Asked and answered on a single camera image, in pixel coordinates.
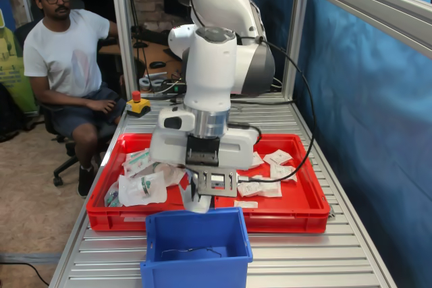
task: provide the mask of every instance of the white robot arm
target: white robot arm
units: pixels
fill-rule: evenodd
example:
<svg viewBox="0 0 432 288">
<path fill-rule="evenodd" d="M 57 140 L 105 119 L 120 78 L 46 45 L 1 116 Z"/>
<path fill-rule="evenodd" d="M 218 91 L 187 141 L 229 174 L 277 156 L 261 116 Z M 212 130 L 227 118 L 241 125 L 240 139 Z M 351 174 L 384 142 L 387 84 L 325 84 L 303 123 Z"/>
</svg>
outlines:
<svg viewBox="0 0 432 288">
<path fill-rule="evenodd" d="M 175 28 L 171 50 L 183 57 L 184 104 L 163 109 L 150 154 L 156 161 L 186 165 L 201 195 L 237 195 L 238 169 L 249 169 L 259 133 L 228 123 L 231 93 L 268 91 L 273 56 L 265 45 L 238 36 L 265 36 L 250 0 L 180 0 L 193 4 L 193 25 Z"/>
<path fill-rule="evenodd" d="M 233 30 L 240 38 L 237 50 L 236 73 L 233 94 L 258 95 L 268 92 L 273 81 L 275 64 L 266 45 L 258 45 L 253 39 L 265 38 L 265 30 L 258 7 L 252 0 L 179 0 L 192 6 L 191 16 L 195 24 L 183 25 L 171 30 L 169 47 L 187 61 L 191 38 L 198 27 L 220 27 Z"/>
</svg>

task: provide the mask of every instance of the wooden desk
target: wooden desk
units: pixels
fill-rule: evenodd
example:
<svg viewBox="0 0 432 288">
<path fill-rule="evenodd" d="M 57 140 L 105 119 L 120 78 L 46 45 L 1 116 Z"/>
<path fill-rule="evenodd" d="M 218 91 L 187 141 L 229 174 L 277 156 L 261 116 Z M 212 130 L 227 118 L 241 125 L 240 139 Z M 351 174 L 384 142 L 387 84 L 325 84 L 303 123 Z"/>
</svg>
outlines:
<svg viewBox="0 0 432 288">
<path fill-rule="evenodd" d="M 138 58 L 138 54 L 137 54 L 137 49 L 134 49 L 134 43 L 135 40 L 132 41 L 132 51 L 134 52 L 134 57 L 135 59 Z M 175 60 L 173 57 L 169 56 L 167 53 L 163 52 L 163 50 L 168 49 L 168 46 L 165 45 L 160 45 L 160 44 L 156 44 L 156 43 L 152 43 L 152 42 L 147 42 L 145 41 L 146 44 L 148 44 L 148 47 L 144 48 L 144 51 L 146 53 L 146 58 L 147 58 L 147 65 L 150 65 L 150 63 L 155 62 L 155 61 L 162 61 L 162 62 L 167 62 L 167 66 L 166 67 L 161 67 L 159 69 L 151 69 L 150 67 L 148 67 L 148 72 L 150 74 L 155 74 L 157 72 L 167 72 L 167 77 L 171 78 L 172 74 L 177 74 L 179 75 L 181 70 L 182 70 L 182 63 L 179 61 L 172 61 Z M 144 65 L 144 55 L 142 54 L 142 49 L 138 49 L 139 50 L 139 60 L 140 62 Z M 118 44 L 116 45 L 108 45 L 106 47 L 102 47 L 99 50 L 100 54 L 112 54 L 112 55 L 122 55 L 122 52 L 120 51 L 120 46 Z"/>
</svg>

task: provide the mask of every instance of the denim shorts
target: denim shorts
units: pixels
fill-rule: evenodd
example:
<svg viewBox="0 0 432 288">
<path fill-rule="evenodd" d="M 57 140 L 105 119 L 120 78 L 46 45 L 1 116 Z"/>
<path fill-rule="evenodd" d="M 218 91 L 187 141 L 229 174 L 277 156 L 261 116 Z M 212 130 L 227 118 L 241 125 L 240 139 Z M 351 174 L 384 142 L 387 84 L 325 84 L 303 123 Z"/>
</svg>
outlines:
<svg viewBox="0 0 432 288">
<path fill-rule="evenodd" d="M 72 132 L 82 124 L 93 124 L 101 128 L 104 123 L 113 123 L 126 106 L 124 99 L 120 98 L 111 89 L 101 87 L 83 98 L 92 100 L 114 100 L 117 104 L 109 114 L 102 111 L 92 111 L 87 107 L 63 106 L 61 110 L 52 111 L 52 121 L 55 130 L 62 136 L 72 138 Z"/>
</svg>

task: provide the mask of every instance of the floor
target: floor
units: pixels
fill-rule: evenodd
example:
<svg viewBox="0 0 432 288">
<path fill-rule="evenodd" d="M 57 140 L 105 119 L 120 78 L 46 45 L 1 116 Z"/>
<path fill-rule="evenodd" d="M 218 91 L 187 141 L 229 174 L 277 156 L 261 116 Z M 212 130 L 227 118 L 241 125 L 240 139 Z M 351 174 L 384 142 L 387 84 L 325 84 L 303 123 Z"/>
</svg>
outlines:
<svg viewBox="0 0 432 288">
<path fill-rule="evenodd" d="M 60 253 L 84 200 L 76 193 L 78 164 L 53 185 L 53 171 L 67 160 L 64 144 L 38 125 L 0 144 L 0 258 L 2 254 Z M 55 264 L 35 266 L 50 281 Z M 29 266 L 0 265 L 3 288 L 46 287 Z"/>
</svg>

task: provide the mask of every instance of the black shoe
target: black shoe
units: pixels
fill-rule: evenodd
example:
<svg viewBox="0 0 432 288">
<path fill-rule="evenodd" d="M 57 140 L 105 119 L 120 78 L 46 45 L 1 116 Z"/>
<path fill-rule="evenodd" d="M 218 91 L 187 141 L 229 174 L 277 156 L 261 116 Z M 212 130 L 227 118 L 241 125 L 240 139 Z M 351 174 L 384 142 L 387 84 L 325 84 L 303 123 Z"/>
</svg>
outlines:
<svg viewBox="0 0 432 288">
<path fill-rule="evenodd" d="M 90 191 L 93 180 L 95 180 L 95 169 L 92 166 L 92 169 L 87 171 L 86 169 L 83 169 L 80 167 L 80 178 L 78 180 L 78 195 L 80 195 L 82 198 L 87 197 L 88 192 Z"/>
</svg>

